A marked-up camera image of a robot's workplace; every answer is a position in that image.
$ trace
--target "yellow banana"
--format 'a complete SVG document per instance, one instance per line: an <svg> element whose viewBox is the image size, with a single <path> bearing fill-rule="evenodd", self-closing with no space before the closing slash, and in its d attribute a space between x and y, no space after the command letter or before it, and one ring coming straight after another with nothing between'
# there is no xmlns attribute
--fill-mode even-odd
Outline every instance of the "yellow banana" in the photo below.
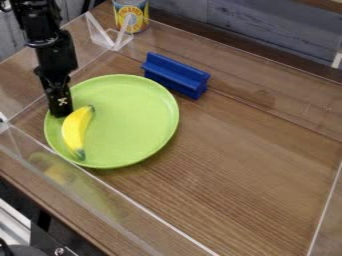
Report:
<svg viewBox="0 0 342 256"><path fill-rule="evenodd" d="M86 160L84 137L88 124L95 114L92 105L84 106L75 110L64 119L62 124L62 137L71 153L80 159Z"/></svg>

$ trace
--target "blue block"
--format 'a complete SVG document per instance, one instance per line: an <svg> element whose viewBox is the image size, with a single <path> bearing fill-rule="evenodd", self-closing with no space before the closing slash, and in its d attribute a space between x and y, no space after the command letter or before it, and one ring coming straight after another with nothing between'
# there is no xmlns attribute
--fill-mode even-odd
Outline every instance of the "blue block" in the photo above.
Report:
<svg viewBox="0 0 342 256"><path fill-rule="evenodd" d="M192 99L198 99L207 90L210 74L160 54L148 52L142 68L146 78Z"/></svg>

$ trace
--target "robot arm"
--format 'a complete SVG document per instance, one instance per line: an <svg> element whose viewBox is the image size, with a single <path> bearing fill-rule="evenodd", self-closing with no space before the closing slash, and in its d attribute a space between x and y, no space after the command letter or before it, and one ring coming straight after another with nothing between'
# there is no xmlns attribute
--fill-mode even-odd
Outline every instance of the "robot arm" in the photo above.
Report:
<svg viewBox="0 0 342 256"><path fill-rule="evenodd" d="M78 68L78 59L71 35L59 28L60 9L55 0L9 0L9 3L27 46L36 51L35 74L42 81L51 114L67 116L72 112L70 73ZM4 6L5 0L0 0L1 10Z"/></svg>

